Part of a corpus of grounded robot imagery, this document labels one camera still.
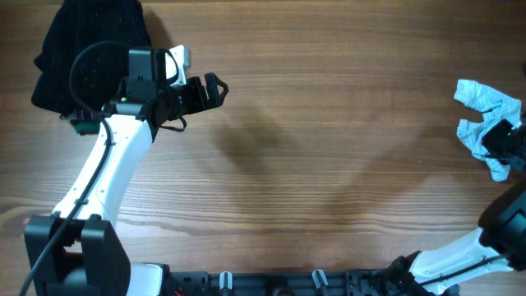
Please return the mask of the light blue striped cloth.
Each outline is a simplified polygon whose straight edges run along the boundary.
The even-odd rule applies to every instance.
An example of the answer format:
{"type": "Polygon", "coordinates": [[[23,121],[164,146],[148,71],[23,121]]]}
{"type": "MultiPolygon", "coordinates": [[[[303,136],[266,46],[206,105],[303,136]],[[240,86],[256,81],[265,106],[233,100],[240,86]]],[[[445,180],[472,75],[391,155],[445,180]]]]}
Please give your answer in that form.
{"type": "Polygon", "coordinates": [[[505,181],[511,167],[488,156],[488,150],[482,145],[482,137],[504,119],[512,127],[519,127],[521,123],[521,101],[490,86],[465,79],[458,80],[454,99],[465,107],[482,114],[482,121],[479,123],[460,119],[456,130],[457,137],[471,151],[475,159],[487,164],[495,182],[505,181]]]}

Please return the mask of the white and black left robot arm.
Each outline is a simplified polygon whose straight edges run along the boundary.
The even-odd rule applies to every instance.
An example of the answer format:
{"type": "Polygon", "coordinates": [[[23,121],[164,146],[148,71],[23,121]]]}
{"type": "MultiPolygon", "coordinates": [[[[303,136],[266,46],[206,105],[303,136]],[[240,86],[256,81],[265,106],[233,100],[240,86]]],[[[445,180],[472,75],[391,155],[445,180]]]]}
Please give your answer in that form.
{"type": "Polygon", "coordinates": [[[164,264],[131,263],[115,223],[132,174],[161,128],[221,106],[228,85],[214,73],[186,77],[183,46],[130,49],[128,73],[93,116],[98,140],[68,194],[25,228],[30,260],[21,292],[39,295],[180,295],[164,264]]]}

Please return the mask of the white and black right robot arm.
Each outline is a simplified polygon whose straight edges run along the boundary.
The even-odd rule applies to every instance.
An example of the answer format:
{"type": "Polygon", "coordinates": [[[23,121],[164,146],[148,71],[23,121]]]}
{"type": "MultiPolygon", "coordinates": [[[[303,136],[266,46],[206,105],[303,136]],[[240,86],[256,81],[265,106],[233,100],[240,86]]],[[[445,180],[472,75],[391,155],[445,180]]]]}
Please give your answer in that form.
{"type": "Polygon", "coordinates": [[[397,258],[383,275],[407,295],[443,295],[466,280],[525,269],[525,182],[482,213],[477,228],[444,247],[397,258]]]}

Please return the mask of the striped folded garment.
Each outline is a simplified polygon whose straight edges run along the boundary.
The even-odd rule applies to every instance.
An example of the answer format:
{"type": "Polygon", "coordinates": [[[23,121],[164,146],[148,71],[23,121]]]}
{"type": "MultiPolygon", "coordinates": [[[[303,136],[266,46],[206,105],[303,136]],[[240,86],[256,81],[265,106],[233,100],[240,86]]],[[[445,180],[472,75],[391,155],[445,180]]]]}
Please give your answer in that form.
{"type": "Polygon", "coordinates": [[[59,116],[61,120],[69,121],[99,121],[99,114],[85,110],[73,110],[70,113],[63,113],[59,116]]]}

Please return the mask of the dark green folded garment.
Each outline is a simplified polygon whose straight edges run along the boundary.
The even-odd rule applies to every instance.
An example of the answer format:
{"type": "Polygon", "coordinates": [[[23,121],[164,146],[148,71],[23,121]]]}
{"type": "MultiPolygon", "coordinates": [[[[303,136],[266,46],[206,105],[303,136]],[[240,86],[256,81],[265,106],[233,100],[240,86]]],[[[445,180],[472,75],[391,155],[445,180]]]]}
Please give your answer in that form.
{"type": "Polygon", "coordinates": [[[72,126],[77,134],[84,135],[96,135],[100,130],[100,123],[93,121],[79,121],[72,123],[72,126]]]}

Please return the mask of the black knitted garment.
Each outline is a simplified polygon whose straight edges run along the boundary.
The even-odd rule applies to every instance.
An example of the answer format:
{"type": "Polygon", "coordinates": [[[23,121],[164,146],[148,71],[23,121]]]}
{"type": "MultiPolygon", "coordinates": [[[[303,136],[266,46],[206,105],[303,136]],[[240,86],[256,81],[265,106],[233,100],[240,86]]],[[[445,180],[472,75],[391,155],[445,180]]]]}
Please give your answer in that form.
{"type": "Polygon", "coordinates": [[[70,113],[81,109],[77,97],[100,110],[128,74],[129,48],[149,46],[139,1],[65,1],[34,60],[41,75],[31,103],[70,113]]]}

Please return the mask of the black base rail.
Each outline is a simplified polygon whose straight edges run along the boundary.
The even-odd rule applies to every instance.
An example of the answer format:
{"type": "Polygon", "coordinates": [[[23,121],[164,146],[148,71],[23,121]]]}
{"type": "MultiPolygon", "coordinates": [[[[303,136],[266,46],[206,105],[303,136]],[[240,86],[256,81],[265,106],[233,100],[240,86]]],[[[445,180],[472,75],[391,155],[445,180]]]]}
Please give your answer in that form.
{"type": "Polygon", "coordinates": [[[402,296],[428,295],[407,276],[386,270],[321,269],[301,273],[173,272],[162,289],[163,295],[185,296],[402,296]]]}

